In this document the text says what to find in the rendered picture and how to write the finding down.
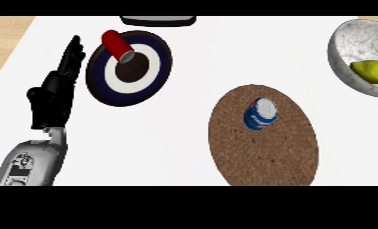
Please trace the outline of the yellow-green pear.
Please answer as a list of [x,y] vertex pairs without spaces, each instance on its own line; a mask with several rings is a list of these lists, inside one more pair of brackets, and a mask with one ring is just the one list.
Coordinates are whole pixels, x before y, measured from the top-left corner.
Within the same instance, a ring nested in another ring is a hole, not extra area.
[[378,84],[378,60],[353,62],[350,69],[371,84]]

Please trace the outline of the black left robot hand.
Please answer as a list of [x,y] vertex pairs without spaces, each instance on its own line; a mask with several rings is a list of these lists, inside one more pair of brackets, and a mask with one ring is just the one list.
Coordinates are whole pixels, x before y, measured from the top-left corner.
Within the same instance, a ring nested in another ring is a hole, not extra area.
[[53,70],[40,87],[27,92],[31,103],[31,128],[42,130],[49,127],[64,127],[73,108],[76,82],[82,70],[86,53],[80,37],[74,36],[67,46],[58,69]]

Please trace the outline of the blue and white can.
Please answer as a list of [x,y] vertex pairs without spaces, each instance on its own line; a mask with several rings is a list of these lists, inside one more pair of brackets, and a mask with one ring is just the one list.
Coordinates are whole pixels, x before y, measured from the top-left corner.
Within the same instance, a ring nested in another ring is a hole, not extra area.
[[275,102],[259,97],[248,106],[244,113],[244,123],[251,130],[262,130],[278,119],[278,108]]

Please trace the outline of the red can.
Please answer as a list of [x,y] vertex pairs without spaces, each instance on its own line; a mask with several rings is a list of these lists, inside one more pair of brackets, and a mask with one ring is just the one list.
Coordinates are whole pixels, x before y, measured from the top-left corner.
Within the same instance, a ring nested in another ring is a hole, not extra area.
[[108,30],[102,34],[102,44],[121,64],[133,59],[135,49],[116,30]]

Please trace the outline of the white marble bowl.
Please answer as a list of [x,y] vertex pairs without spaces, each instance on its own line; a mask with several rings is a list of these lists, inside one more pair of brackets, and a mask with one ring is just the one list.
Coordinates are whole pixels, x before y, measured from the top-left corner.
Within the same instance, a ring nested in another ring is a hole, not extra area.
[[378,83],[369,83],[350,68],[353,62],[378,61],[378,21],[346,21],[331,35],[327,52],[331,69],[344,84],[361,93],[378,97]]

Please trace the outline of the navy and white round plate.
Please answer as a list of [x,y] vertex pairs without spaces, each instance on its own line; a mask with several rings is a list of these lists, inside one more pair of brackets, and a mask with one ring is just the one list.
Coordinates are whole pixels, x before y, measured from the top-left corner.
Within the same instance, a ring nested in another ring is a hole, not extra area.
[[132,106],[160,91],[172,72],[172,50],[164,39],[148,31],[120,33],[135,49],[133,59],[121,64],[104,44],[86,69],[86,84],[93,97],[110,106]]

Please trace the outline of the brown cork oval placemat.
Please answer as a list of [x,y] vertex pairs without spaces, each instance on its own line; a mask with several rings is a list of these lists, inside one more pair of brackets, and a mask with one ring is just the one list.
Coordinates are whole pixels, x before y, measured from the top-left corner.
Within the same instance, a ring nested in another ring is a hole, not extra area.
[[[254,131],[244,123],[244,112],[259,97],[275,102],[278,119]],[[319,164],[315,130],[300,106],[276,89],[244,85],[225,94],[210,117],[209,142],[229,184],[312,184]]]

